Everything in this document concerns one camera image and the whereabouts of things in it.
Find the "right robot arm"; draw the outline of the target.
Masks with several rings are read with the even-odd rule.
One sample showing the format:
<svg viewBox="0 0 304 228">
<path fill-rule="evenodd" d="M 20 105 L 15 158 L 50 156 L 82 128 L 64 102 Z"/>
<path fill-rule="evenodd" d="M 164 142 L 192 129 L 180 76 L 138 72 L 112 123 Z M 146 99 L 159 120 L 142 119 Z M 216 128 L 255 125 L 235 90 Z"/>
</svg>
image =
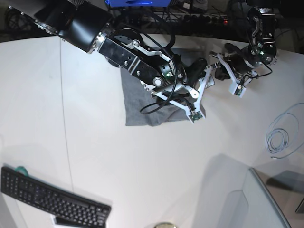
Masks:
<svg viewBox="0 0 304 228">
<path fill-rule="evenodd" d="M 204 58 L 185 66 L 172 52 L 174 32 L 154 13 L 142 11 L 165 28 L 170 40 L 165 46 L 156 42 L 151 48 L 144 42 L 146 33 L 124 23 L 129 12 L 113 18 L 108 11 L 85 0 L 11 0 L 9 5 L 30 17 L 38 28 L 86 53 L 97 50 L 113 66 L 122 67 L 139 79 L 158 98 L 143 107 L 142 114 L 157 112 L 170 104 L 183 109 L 193 120 L 205 117 L 201 100 L 213 68 Z"/>
</svg>

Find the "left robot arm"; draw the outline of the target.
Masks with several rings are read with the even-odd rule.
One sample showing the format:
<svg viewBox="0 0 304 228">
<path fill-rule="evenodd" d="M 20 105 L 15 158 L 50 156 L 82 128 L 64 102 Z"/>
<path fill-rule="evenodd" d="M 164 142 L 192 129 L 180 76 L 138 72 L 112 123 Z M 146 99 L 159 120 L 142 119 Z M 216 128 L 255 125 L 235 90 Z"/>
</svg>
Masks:
<svg viewBox="0 0 304 228">
<path fill-rule="evenodd" d="M 276 18 L 274 8 L 278 7 L 278 0 L 246 0 L 250 7 L 245 16 L 243 4 L 240 4 L 245 23 L 246 38 L 249 44 L 240 49 L 237 46 L 226 43 L 223 60 L 231 68 L 237 81 L 242 85 L 250 79 L 258 79 L 272 74 L 269 67 L 276 61 L 275 25 Z"/>
</svg>

